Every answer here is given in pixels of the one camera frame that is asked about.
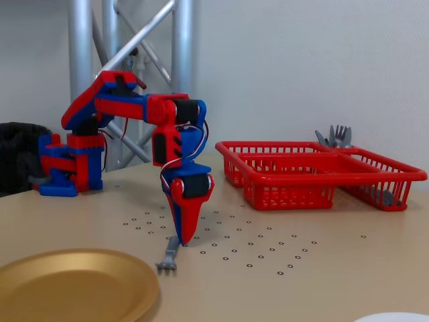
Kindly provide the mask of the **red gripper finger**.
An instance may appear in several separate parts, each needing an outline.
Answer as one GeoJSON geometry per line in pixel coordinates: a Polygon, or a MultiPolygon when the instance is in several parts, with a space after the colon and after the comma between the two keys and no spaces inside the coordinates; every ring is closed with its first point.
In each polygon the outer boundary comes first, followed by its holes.
{"type": "Polygon", "coordinates": [[[211,187],[209,188],[207,194],[202,197],[196,197],[191,199],[182,199],[182,233],[183,233],[183,242],[181,244],[187,244],[194,236],[197,225],[198,218],[200,215],[200,209],[202,204],[207,202],[210,199],[212,190],[215,186],[212,177],[211,187]]]}

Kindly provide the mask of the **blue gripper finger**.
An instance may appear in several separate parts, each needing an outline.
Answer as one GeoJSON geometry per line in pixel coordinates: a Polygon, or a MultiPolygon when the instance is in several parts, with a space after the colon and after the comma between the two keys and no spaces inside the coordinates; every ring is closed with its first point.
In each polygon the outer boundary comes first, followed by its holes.
{"type": "Polygon", "coordinates": [[[183,199],[183,183],[182,182],[171,182],[169,186],[166,183],[162,183],[162,190],[165,193],[172,218],[174,220],[176,235],[179,242],[183,242],[182,233],[182,199],[183,199]]]}

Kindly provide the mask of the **blue gripper body black motor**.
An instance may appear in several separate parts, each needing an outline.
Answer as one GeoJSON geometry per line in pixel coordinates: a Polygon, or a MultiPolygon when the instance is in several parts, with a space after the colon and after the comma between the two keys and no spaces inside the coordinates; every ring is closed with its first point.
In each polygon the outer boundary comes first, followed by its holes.
{"type": "Polygon", "coordinates": [[[205,196],[211,187],[209,172],[211,168],[195,161],[185,163],[185,165],[166,168],[162,171],[162,188],[169,195],[174,187],[173,181],[178,179],[179,188],[182,188],[182,196],[185,199],[205,196]]]}

